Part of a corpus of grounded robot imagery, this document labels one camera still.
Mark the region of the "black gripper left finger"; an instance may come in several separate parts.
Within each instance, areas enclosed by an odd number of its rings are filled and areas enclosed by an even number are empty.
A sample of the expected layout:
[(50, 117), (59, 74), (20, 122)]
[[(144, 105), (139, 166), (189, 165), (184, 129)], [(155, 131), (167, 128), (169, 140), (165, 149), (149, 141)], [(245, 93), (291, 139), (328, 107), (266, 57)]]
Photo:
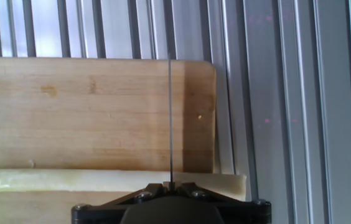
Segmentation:
[(163, 184), (148, 184), (146, 188), (132, 192), (103, 205), (79, 203), (72, 207), (72, 224), (121, 223), (132, 205), (168, 196), (169, 189)]

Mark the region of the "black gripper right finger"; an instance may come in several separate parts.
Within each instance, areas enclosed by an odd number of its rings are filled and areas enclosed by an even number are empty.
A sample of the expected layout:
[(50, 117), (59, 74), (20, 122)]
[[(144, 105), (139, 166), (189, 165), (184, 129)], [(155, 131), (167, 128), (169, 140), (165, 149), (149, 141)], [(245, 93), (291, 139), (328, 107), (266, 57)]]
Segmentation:
[(204, 208), (202, 218), (214, 215), (223, 223), (271, 223), (271, 203), (267, 200), (242, 202), (240, 200), (199, 187), (194, 182), (172, 184), (172, 194), (202, 202)]

